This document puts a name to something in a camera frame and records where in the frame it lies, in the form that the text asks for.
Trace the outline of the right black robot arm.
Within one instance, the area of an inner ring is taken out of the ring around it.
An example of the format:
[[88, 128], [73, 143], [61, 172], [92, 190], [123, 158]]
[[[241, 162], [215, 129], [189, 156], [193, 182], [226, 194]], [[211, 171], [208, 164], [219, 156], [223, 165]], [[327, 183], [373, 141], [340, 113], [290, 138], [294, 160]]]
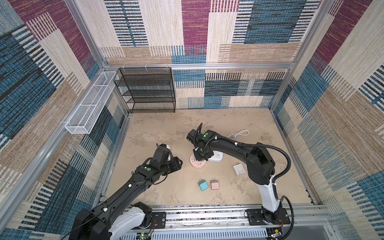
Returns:
[[275, 162], [262, 144], [239, 143], [210, 130], [204, 134], [191, 130], [187, 140], [194, 145], [194, 155], [198, 161], [208, 160], [217, 151], [244, 162], [249, 178], [259, 187], [263, 209], [275, 213], [280, 208], [281, 201], [273, 182]]

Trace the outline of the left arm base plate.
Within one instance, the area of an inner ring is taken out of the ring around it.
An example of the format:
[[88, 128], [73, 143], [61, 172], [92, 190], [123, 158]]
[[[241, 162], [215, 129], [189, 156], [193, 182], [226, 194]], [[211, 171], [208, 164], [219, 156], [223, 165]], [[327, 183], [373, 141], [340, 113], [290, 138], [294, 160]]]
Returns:
[[164, 229], [166, 227], [166, 212], [152, 212], [150, 214], [145, 214], [144, 220], [139, 228], [149, 230], [149, 229]]

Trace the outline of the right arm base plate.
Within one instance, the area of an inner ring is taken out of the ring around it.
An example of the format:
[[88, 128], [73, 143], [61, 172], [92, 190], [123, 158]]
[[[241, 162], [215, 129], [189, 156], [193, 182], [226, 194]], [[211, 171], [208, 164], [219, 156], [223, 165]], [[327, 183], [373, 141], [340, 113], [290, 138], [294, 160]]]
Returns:
[[291, 219], [285, 208], [281, 208], [276, 212], [270, 212], [263, 208], [248, 209], [245, 211], [245, 217], [248, 218], [250, 226], [266, 226], [266, 225], [289, 225]]

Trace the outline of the pink plug adapter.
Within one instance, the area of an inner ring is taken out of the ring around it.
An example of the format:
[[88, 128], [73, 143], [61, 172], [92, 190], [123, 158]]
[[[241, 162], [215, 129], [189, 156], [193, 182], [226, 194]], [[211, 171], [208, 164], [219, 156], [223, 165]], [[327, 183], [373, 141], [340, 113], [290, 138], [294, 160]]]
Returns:
[[219, 190], [220, 184], [218, 180], [211, 180], [211, 189], [212, 190]]

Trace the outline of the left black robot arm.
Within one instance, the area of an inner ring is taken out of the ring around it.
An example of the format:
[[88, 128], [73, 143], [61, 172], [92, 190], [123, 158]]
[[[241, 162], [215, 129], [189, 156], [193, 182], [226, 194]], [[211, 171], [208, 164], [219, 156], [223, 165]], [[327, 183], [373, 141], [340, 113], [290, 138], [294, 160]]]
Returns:
[[92, 210], [81, 210], [75, 220], [70, 240], [108, 240], [109, 228], [131, 202], [152, 186], [160, 176], [167, 176], [182, 168], [183, 162], [174, 157], [164, 145], [158, 146], [154, 156], [138, 166], [131, 178], [110, 198]]

